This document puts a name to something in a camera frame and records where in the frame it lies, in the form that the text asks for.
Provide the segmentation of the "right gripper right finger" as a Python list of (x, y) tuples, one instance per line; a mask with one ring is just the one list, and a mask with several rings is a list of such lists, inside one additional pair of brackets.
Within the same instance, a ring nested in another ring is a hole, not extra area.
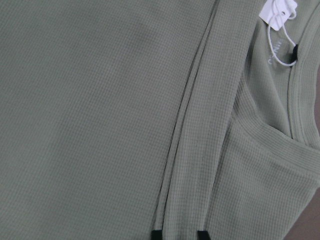
[(207, 230), (198, 230), (197, 231), (198, 240), (211, 240), (210, 234)]

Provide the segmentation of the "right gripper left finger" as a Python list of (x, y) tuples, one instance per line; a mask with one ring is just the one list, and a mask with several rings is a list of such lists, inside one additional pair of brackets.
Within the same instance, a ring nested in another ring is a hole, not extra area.
[(151, 231), (151, 240), (163, 240), (163, 231), (161, 229), (153, 229)]

